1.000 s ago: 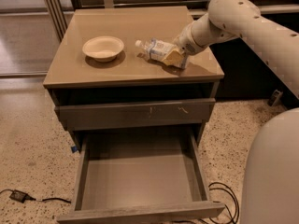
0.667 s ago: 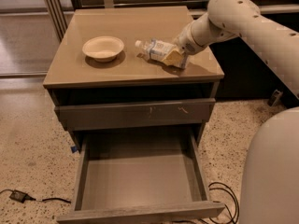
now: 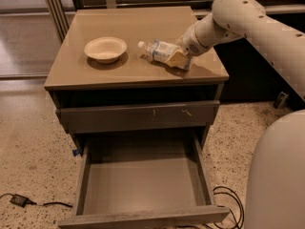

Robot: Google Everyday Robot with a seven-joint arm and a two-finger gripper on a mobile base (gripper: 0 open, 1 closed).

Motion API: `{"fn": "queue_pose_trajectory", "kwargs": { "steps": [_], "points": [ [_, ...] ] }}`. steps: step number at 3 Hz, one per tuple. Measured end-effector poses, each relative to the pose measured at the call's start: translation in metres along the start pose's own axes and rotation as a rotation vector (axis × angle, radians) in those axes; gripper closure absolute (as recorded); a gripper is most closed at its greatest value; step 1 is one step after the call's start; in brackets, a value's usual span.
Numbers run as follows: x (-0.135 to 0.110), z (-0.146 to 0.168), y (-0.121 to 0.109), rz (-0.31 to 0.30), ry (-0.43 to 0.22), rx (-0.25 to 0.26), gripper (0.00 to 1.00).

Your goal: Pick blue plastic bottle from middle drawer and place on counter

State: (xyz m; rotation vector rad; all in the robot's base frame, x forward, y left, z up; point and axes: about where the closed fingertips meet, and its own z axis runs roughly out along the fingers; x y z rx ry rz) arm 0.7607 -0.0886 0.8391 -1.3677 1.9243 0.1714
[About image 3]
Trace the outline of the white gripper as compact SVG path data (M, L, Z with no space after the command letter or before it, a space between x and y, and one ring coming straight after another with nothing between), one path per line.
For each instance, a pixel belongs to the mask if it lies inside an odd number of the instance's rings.
M192 56L199 56L207 52L212 46L205 45L199 36L199 23L196 22L177 40L177 45L182 48L174 51L165 63L171 68L188 71L191 67Z

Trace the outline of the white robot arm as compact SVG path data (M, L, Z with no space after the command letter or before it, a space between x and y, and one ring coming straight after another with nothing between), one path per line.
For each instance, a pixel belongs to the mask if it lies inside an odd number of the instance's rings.
M268 16L255 0L213 0L212 10L192 24L177 45L188 59L210 48L246 39L269 69L246 74L262 92L281 87L305 95L305 37ZM245 229L305 229L305 111L286 114L257 141L250 166Z

